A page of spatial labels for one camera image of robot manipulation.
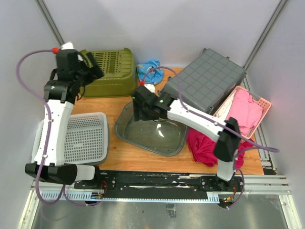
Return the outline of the olive green plastic basin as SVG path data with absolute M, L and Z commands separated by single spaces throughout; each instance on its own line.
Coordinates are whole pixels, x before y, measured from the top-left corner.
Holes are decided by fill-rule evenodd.
M 130 49 L 91 51 L 104 76 L 81 88 L 85 98 L 127 97 L 138 86 L 138 73 Z

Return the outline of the clear blue plastic tub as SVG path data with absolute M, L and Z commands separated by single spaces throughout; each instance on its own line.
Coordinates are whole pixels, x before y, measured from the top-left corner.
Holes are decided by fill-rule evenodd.
M 187 130 L 186 125 L 172 120 L 134 121 L 132 102 L 123 108 L 114 125 L 115 135 L 120 140 L 162 156 L 181 152 Z

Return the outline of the white perforated plastic basket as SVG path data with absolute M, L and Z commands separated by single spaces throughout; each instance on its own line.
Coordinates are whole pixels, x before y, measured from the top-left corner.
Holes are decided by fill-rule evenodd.
M 109 127 L 102 112 L 70 115 L 66 128 L 59 127 L 61 116 L 51 114 L 51 136 L 44 165 L 50 163 L 98 165 L 108 155 Z

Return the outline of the large grey plastic bin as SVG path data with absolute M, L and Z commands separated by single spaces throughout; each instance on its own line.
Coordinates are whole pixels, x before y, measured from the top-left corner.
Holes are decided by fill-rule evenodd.
M 213 115 L 232 90 L 246 77 L 243 67 L 212 49 L 203 49 L 202 54 L 178 73 L 168 77 L 168 82 L 159 92 L 178 97 L 181 87 L 183 102 Z

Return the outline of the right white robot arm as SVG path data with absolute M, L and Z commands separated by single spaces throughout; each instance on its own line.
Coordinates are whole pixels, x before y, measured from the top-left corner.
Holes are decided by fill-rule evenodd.
M 239 126 L 234 118 L 222 120 L 187 106 L 170 94 L 157 96 L 144 85 L 137 87 L 131 97 L 135 121 L 176 121 L 203 133 L 215 142 L 213 154 L 218 163 L 216 186 L 222 191 L 232 187 L 241 141 Z

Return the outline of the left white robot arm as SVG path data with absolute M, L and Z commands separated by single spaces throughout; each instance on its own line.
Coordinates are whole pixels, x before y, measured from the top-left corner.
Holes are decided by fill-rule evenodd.
M 26 174 L 38 182 L 71 185 L 83 181 L 93 189 L 102 184 L 97 167 L 67 164 L 64 142 L 68 121 L 78 94 L 97 79 L 104 76 L 93 54 L 75 49 L 59 49 L 54 52 L 57 67 L 44 86 L 42 102 L 45 106 L 42 138 L 34 162 L 25 166 Z

